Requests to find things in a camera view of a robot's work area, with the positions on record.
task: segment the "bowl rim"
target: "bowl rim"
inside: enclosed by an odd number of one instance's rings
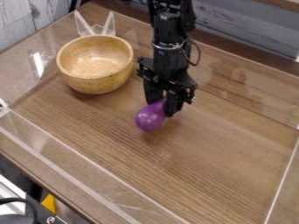
[[[84,78],[84,77],[77,77],[74,75],[72,75],[66,69],[64,69],[62,65],[61,65],[61,53],[62,51],[65,50],[65,48],[73,44],[74,42],[80,41],[81,39],[89,39],[89,38],[96,38],[96,37],[108,37],[108,38],[112,38],[112,39],[116,39],[118,40],[120,42],[122,42],[128,48],[128,62],[117,69],[116,72],[109,72],[104,75],[100,75],[98,77],[92,77],[92,78]],[[116,36],[112,36],[112,35],[101,35],[101,34],[97,34],[97,35],[90,35],[90,36],[85,36],[85,37],[78,37],[78,38],[74,38],[72,41],[69,41],[58,50],[57,52],[57,55],[56,55],[56,65],[58,67],[58,69],[72,78],[76,78],[76,79],[82,79],[82,80],[90,80],[90,79],[97,79],[97,78],[105,78],[108,77],[109,75],[113,75],[116,74],[118,71],[121,71],[133,61],[133,48],[132,46],[128,44],[128,42],[120,38],[120,37],[116,37]]]

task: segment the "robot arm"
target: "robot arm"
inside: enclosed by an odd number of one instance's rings
[[[192,0],[148,0],[153,27],[153,58],[139,59],[137,74],[144,79],[144,96],[151,104],[165,97],[164,113],[172,116],[192,103],[196,82],[187,73],[192,44],[189,31],[195,27]]]

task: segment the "purple object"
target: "purple object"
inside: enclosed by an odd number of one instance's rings
[[[164,101],[160,101],[143,107],[136,115],[135,123],[140,130],[152,131],[160,127],[164,122]]]

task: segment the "purple ball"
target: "purple ball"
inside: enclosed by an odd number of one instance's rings
[[[152,131],[163,124],[165,118],[164,101],[165,99],[163,98],[140,109],[135,118],[135,123],[140,130]]]

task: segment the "wooden bowl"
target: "wooden bowl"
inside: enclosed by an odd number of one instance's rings
[[[133,69],[133,49],[121,38],[86,36],[60,49],[56,63],[62,79],[74,90],[101,95],[125,83]]]

